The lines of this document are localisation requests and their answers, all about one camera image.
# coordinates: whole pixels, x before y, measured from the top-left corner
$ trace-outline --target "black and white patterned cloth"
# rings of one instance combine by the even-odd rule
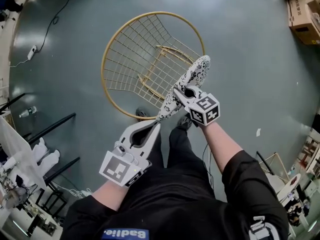
[[[180,109],[183,108],[183,105],[175,97],[173,89],[177,88],[181,92],[185,92],[186,86],[188,84],[194,85],[196,87],[201,87],[204,79],[207,76],[208,70],[210,68],[210,57],[204,55],[198,58],[185,72],[179,80],[171,87],[165,96],[164,102],[160,108],[160,111],[156,117],[156,120],[161,121],[168,119],[169,117],[176,114]]]

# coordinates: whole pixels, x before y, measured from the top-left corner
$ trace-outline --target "black shirt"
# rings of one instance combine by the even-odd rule
[[[92,196],[76,201],[61,239],[249,239],[254,216],[265,216],[280,239],[288,239],[287,213],[254,158],[240,151],[225,166],[222,182],[228,203],[191,173],[145,173],[134,183],[144,188],[126,196],[119,211]]]

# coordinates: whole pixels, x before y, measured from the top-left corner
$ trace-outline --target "logo on shirt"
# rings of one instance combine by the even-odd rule
[[[108,228],[101,239],[149,240],[149,230],[137,228]]]

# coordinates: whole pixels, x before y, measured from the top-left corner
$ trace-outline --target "sleeve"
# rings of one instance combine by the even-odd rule
[[[286,210],[256,159],[243,150],[238,152],[225,166],[222,182],[228,203],[245,214],[252,224],[253,217],[265,216],[265,222],[276,227],[280,239],[288,239]]]
[[[61,240],[93,239],[103,223],[117,212],[91,195],[73,203],[65,217]]]

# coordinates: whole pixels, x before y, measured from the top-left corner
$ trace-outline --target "gray floor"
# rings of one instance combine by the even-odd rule
[[[24,61],[33,45],[41,45],[46,28],[65,0],[30,0],[21,13],[12,64]],[[51,26],[40,54],[10,72],[10,95],[29,93],[12,106],[17,130],[33,133],[76,112],[76,118],[44,139],[59,149],[58,167],[81,157],[64,175],[79,189],[96,190],[105,179],[98,174],[107,150],[135,122],[119,113],[105,97],[100,65],[114,32],[146,12],[169,11],[191,21],[200,32],[211,70],[203,90],[220,101],[218,122],[252,156],[278,152],[286,168],[299,153],[319,101],[320,50],[301,44],[288,28],[284,0],[71,0]],[[199,44],[181,28],[169,32],[195,50]],[[131,113],[144,105],[130,93],[112,93]],[[35,105],[35,116],[18,113]],[[168,136],[180,115],[162,124],[162,152],[168,158]],[[256,131],[261,128],[261,135]],[[189,138],[201,156],[206,145],[199,129]],[[211,165],[215,193],[225,200],[221,175]]]

